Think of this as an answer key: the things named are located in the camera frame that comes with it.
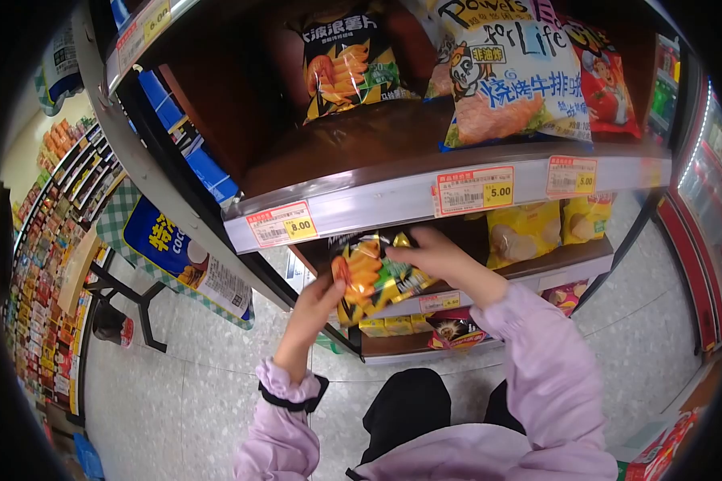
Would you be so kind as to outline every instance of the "cartoon chef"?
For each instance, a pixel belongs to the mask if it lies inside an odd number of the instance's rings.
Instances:
[[[591,121],[623,125],[628,121],[628,98],[622,82],[618,82],[606,55],[597,57],[584,50],[581,57],[584,69],[596,80],[588,102],[588,117]]]

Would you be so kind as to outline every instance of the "tomato illustration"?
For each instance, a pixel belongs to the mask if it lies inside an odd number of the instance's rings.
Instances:
[[[614,123],[617,116],[617,99],[607,90],[598,90],[591,94],[589,107],[594,109],[599,120]]]

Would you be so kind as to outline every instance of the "person's right hand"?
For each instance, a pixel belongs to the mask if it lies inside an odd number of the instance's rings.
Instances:
[[[388,247],[385,255],[397,263],[407,263],[424,273],[445,280],[460,289],[481,308],[501,300],[508,289],[508,281],[479,264],[432,227],[413,227],[412,237],[418,249]]]

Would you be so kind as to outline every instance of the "barcode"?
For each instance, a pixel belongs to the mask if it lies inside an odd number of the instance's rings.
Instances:
[[[465,206],[466,204],[472,204],[477,200],[484,198],[484,195],[479,194],[446,194],[446,203],[450,206]]]
[[[575,179],[569,177],[554,177],[554,187],[575,187]]]
[[[284,234],[286,234],[285,228],[271,228],[269,231],[260,231],[260,236],[262,237],[262,240],[268,240],[273,237],[283,236]]]

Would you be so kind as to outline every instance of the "terrazzo floor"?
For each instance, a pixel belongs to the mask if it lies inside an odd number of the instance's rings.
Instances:
[[[638,212],[630,193],[617,197],[607,227],[614,247]],[[263,254],[285,272],[287,249]],[[152,284],[119,256],[111,272],[137,292]],[[603,370],[608,445],[620,444],[663,411],[701,364],[693,354],[694,325],[684,289],[661,233],[649,222],[606,284],[573,316]],[[136,306],[121,296],[113,304],[138,318]],[[154,338],[168,344],[165,354],[144,347],[138,323],[128,350],[91,338],[86,428],[109,481],[232,478],[231,459],[258,398],[254,368],[274,352],[288,320],[257,293],[254,306],[255,327],[243,331],[164,289],[150,317]],[[367,407],[389,376],[414,365],[366,366],[317,346],[310,362],[332,381],[309,419],[322,450],[312,479],[342,479],[368,446],[361,425]],[[481,420],[491,389],[503,380],[502,362],[497,349],[417,366],[442,375],[457,423]]]

